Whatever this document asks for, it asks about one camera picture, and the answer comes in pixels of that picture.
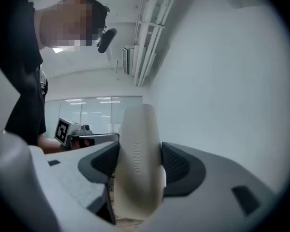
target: black slot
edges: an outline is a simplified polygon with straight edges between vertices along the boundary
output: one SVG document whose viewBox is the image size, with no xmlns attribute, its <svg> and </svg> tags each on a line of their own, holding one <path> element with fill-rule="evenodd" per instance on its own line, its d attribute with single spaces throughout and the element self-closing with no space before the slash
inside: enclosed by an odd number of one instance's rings
<svg viewBox="0 0 290 232">
<path fill-rule="evenodd" d="M 54 166 L 54 165 L 57 165 L 57 164 L 59 164 L 59 163 L 60 163 L 60 161 L 58 161 L 58 160 L 50 160 L 50 161 L 48 162 L 49 166 Z"/>
<path fill-rule="evenodd" d="M 248 187 L 237 186 L 231 190 L 246 216 L 249 216 L 260 206 L 259 201 Z"/>
</svg>

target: microphone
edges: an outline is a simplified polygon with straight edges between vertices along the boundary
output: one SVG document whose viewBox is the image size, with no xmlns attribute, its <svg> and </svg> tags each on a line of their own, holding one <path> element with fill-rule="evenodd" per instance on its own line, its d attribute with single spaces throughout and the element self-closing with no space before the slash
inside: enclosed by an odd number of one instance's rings
<svg viewBox="0 0 290 232">
<path fill-rule="evenodd" d="M 98 52 L 104 53 L 107 50 L 107 48 L 109 47 L 109 45 L 111 44 L 111 42 L 116 34 L 117 34 L 116 29 L 110 29 L 106 33 L 103 32 L 101 34 L 101 39 L 100 39 L 100 42 L 98 45 L 99 46 Z"/>
</svg>

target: ceiling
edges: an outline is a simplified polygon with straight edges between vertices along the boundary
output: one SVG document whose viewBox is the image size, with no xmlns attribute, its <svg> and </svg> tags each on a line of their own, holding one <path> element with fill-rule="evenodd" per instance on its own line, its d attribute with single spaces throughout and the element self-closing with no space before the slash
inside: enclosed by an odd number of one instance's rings
<svg viewBox="0 0 290 232">
<path fill-rule="evenodd" d="M 29 0 L 34 2 L 35 9 L 42 9 L 60 0 Z M 111 48 L 115 66 L 122 67 L 121 47 L 133 45 L 136 20 L 140 0 L 98 0 L 110 8 L 107 17 L 108 28 L 116 28 L 117 35 L 112 41 Z M 51 48 L 41 50 L 43 70 L 48 78 L 100 68 L 113 67 L 107 53 L 100 54 L 96 46 L 86 46 L 75 51 L 55 53 Z"/>
</svg>

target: air vent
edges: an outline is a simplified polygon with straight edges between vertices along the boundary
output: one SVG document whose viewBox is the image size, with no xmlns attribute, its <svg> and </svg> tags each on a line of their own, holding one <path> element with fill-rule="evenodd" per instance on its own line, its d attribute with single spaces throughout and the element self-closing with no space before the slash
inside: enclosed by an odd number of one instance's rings
<svg viewBox="0 0 290 232">
<path fill-rule="evenodd" d="M 122 52 L 122 66 L 125 74 L 131 74 L 133 67 L 134 46 L 127 45 L 121 48 Z"/>
</svg>

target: human arm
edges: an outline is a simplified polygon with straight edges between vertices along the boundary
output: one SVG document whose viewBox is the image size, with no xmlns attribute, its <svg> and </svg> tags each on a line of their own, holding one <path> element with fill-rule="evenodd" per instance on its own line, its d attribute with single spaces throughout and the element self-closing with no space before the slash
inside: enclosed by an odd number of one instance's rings
<svg viewBox="0 0 290 232">
<path fill-rule="evenodd" d="M 50 141 L 42 135 L 38 136 L 38 147 L 40 147 L 44 154 L 63 152 L 64 147 L 59 142 Z"/>
</svg>

